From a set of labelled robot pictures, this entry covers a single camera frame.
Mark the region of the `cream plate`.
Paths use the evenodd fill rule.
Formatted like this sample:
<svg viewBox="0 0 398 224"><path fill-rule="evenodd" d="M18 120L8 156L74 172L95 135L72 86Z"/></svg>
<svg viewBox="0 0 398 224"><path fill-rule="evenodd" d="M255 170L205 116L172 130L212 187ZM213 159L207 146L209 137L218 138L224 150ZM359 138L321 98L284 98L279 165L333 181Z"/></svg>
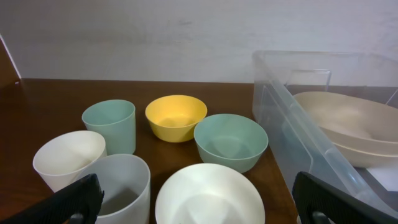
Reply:
<svg viewBox="0 0 398 224"><path fill-rule="evenodd" d="M334 143L334 146L342 153L353 167L370 168L389 166L397 163L397 156L386 156L369 152L358 151Z"/></svg>

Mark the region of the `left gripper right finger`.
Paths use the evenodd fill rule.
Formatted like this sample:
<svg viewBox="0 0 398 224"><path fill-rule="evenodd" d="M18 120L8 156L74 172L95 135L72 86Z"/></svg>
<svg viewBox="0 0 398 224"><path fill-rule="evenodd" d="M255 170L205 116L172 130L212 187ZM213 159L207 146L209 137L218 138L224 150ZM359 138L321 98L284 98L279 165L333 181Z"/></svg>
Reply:
<svg viewBox="0 0 398 224"><path fill-rule="evenodd" d="M309 174L299 172L292 196L303 224L397 224L394 218Z"/></svg>

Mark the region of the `beige bowl plate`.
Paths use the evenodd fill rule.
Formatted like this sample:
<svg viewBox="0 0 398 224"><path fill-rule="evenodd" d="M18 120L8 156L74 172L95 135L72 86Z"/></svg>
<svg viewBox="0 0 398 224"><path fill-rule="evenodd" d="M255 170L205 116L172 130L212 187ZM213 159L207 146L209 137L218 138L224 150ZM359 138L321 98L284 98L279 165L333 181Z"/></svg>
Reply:
<svg viewBox="0 0 398 224"><path fill-rule="evenodd" d="M303 110L336 144L397 155L397 109L375 101L324 91L294 95Z"/></svg>

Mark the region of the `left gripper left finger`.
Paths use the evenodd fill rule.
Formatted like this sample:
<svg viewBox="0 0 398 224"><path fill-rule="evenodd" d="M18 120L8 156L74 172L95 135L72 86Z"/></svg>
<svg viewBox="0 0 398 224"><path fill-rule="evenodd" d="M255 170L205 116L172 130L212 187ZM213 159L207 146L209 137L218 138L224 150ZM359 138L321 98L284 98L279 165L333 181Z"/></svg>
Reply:
<svg viewBox="0 0 398 224"><path fill-rule="evenodd" d="M1 223L95 224L103 199L97 175L88 174Z"/></svg>

